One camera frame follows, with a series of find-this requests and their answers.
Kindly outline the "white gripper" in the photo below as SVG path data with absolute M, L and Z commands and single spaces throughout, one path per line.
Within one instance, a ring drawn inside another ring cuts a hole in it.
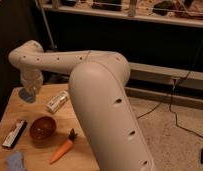
M 43 75 L 39 69 L 21 69 L 20 80 L 26 89 L 40 89 L 43 84 Z

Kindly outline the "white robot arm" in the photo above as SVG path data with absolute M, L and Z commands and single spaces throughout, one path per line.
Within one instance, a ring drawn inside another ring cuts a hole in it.
M 44 71 L 70 76 L 70 100 L 100 171 L 157 171 L 124 90 L 130 66 L 122 54 L 46 52 L 30 40 L 12 50 L 9 61 L 32 95 L 39 92 Z

